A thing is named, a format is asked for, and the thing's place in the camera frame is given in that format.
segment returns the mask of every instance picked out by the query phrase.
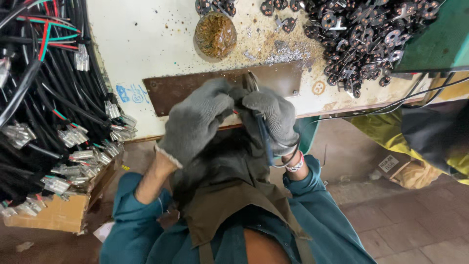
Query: hua-08 056 label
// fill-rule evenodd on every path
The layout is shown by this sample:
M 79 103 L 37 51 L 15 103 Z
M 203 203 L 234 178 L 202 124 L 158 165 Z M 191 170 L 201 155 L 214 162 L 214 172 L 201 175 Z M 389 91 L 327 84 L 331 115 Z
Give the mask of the hua-08 056 label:
M 389 155 L 379 163 L 379 167 L 384 170 L 384 172 L 388 172 L 398 163 L 399 161 L 395 157 Z

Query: metal plate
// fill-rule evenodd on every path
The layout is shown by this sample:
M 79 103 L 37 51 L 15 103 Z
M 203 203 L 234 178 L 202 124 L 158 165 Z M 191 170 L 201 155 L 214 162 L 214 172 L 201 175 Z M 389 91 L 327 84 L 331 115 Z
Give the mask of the metal plate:
M 188 75 L 143 79 L 148 96 L 157 116 L 167 116 L 173 105 L 182 102 L 192 91 L 212 78 L 226 78 L 233 85 L 242 85 L 242 75 L 248 70 L 254 73 L 260 86 L 276 91 L 282 97 L 299 94 L 302 61 L 283 62 L 272 65 L 247 67 L 236 70 L 221 70 Z

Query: apron strap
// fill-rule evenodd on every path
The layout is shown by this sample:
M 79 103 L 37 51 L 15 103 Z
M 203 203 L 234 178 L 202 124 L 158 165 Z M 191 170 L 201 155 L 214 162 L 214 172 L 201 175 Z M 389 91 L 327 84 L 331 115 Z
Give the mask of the apron strap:
M 301 263 L 303 264 L 316 264 L 313 253 L 308 245 L 308 241 L 295 237 L 296 247 L 300 253 Z
M 210 242 L 199 246 L 199 261 L 200 264 L 215 264 Z

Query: teal jacket sleeve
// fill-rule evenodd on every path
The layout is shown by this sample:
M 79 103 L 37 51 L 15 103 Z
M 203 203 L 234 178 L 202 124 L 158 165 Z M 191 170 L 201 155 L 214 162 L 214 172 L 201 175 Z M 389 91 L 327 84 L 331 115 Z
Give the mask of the teal jacket sleeve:
M 101 264 L 145 263 L 163 228 L 156 221 L 166 211 L 171 196 L 162 189 L 159 198 L 142 204 L 134 197 L 134 191 L 142 175 L 128 172 L 119 180 L 114 198 L 115 224 L 101 248 Z
M 376 263 L 363 248 L 352 225 L 341 212 L 321 178 L 319 160 L 304 157 L 310 169 L 308 176 L 292 181 L 287 174 L 283 183 L 293 198 L 290 208 L 301 227 L 313 237 L 309 241 L 317 263 Z

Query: gloved hand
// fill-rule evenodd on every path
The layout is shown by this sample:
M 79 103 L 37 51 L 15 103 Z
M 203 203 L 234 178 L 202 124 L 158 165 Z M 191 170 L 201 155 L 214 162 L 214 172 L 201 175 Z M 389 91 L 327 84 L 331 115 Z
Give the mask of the gloved hand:
M 295 107 L 292 103 L 277 95 L 274 91 L 261 87 L 259 92 L 245 95 L 242 104 L 251 110 L 258 110 L 264 114 L 267 129 L 274 137 L 274 139 L 270 138 L 270 145 L 275 156 L 284 156 L 294 151 L 299 135 L 293 130 Z M 258 130 L 257 123 L 253 118 L 247 120 L 245 113 L 243 113 L 242 119 L 249 132 L 253 129 Z
M 209 80 L 169 111 L 166 134 L 158 148 L 180 162 L 178 167 L 190 163 L 233 113 L 234 101 L 227 95 L 230 89 L 223 78 Z

